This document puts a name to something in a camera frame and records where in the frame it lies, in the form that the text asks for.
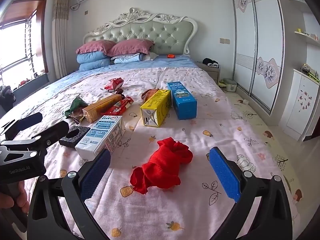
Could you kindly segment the person left hand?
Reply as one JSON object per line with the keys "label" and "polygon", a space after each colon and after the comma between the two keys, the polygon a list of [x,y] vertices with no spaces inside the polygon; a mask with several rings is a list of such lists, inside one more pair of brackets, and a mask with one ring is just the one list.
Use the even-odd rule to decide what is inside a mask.
{"label": "person left hand", "polygon": [[16,200],[13,200],[13,198],[7,194],[0,193],[1,209],[8,209],[13,207],[14,204],[17,204],[21,208],[23,213],[29,212],[29,202],[27,200],[27,193],[24,188],[24,181],[19,182],[18,188],[19,188],[20,194],[18,195]]}

